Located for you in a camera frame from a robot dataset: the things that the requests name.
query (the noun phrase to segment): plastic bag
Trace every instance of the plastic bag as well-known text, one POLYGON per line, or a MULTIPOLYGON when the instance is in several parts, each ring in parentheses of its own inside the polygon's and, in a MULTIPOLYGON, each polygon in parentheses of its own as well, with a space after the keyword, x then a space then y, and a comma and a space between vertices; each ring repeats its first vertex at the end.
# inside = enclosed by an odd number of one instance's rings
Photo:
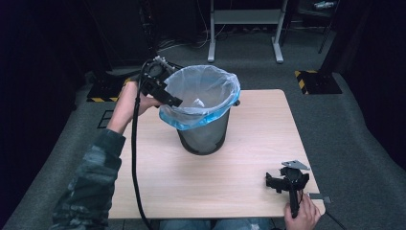
POLYGON ((202 127, 220 118, 238 100, 240 85, 235 74, 212 65, 185 67, 165 83, 166 90, 183 102, 161 105, 159 116, 179 130, 202 127))

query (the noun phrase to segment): camouflage sleeve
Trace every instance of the camouflage sleeve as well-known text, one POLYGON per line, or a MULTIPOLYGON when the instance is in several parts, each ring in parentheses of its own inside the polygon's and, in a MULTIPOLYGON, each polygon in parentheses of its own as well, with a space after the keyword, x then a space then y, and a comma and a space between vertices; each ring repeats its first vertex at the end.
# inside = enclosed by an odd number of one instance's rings
POLYGON ((59 199, 50 229, 107 228, 124 142, 121 134, 108 129, 101 132, 59 199))

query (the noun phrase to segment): light wood tabletop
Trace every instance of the light wood tabletop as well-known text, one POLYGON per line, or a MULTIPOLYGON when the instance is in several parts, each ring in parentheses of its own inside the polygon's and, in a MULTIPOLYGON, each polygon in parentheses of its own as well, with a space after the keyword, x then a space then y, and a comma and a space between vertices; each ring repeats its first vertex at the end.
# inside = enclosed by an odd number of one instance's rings
MULTIPOLYGON (((152 107, 139 117, 137 178, 148 219, 282 217, 289 192, 265 186, 265 175, 281 178, 282 162, 299 160, 311 169, 281 90, 241 90, 226 139, 218 151, 186 151, 174 127, 152 107)), ((139 219, 131 173, 131 124, 124 136, 111 219, 139 219)), ((304 192, 319 193, 310 171, 304 192)), ((323 214, 322 200, 313 200, 323 214)))

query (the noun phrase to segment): hand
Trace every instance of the hand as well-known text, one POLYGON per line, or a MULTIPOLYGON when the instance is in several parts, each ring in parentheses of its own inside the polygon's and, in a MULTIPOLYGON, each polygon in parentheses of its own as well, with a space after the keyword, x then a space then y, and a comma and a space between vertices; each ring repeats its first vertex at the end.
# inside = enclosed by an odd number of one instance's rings
MULTIPOLYGON (((120 98, 116 104, 113 115, 107 128, 123 134, 126 126, 132 120, 134 114, 135 98, 137 97, 138 82, 129 81, 122 89, 120 98)), ((140 110, 139 116, 143 114, 147 109, 152 106, 161 105, 157 100, 146 97, 144 94, 140 94, 140 110)))
POLYGON ((303 195, 301 207, 296 218, 292 218, 289 203, 284 207, 284 222, 287 230, 311 230, 316 226, 320 217, 319 208, 314 205, 308 195, 303 195))

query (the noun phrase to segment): jeans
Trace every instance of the jeans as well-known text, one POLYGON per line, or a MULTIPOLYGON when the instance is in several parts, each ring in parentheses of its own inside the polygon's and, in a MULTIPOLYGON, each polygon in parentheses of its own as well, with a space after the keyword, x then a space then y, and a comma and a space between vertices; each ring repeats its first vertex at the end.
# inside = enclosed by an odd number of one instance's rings
MULTIPOLYGON (((161 220, 160 230, 211 230, 211 222, 203 219, 161 220)), ((219 219, 213 230, 268 230, 269 218, 219 219)))

